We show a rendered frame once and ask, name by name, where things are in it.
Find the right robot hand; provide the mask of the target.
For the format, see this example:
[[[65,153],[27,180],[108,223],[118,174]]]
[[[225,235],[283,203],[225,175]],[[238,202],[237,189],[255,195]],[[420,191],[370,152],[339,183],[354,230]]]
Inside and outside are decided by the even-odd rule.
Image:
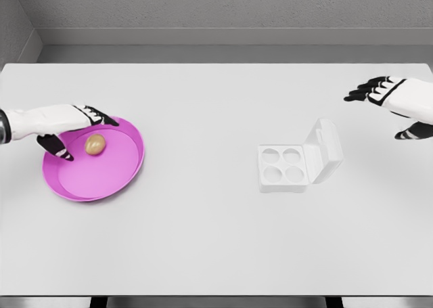
[[[397,140],[433,138],[433,83],[415,78],[378,76],[358,85],[346,102],[368,102],[415,122],[398,132]]]

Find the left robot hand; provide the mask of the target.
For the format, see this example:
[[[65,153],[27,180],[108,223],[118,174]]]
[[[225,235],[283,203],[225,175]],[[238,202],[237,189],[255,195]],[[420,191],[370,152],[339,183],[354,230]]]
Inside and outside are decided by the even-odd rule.
[[[54,105],[31,110],[35,121],[37,143],[48,153],[58,158],[73,161],[74,157],[58,137],[60,133],[78,131],[95,125],[119,124],[107,114],[92,106]]]

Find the brown egg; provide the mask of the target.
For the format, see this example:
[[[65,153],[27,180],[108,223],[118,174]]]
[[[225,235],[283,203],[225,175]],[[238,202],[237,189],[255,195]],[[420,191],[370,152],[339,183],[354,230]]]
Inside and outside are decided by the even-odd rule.
[[[85,152],[90,156],[97,156],[106,147],[106,140],[103,135],[95,133],[90,135],[85,142]]]

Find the white egg box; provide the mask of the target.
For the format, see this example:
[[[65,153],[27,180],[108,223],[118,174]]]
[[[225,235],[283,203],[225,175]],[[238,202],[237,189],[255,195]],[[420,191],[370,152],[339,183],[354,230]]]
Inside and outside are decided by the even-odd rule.
[[[258,147],[258,183],[262,193],[302,193],[326,181],[344,160],[336,125],[320,118],[303,144]]]

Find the pink round plate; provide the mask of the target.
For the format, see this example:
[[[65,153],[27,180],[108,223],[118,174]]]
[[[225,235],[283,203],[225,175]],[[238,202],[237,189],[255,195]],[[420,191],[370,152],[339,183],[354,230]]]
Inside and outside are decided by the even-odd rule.
[[[145,156],[143,138],[129,121],[114,120],[119,126],[95,125],[59,135],[74,160],[45,153],[42,174],[55,194],[75,202],[99,200],[120,191],[138,173]],[[92,156],[85,152],[85,142],[95,134],[104,137],[106,146]]]

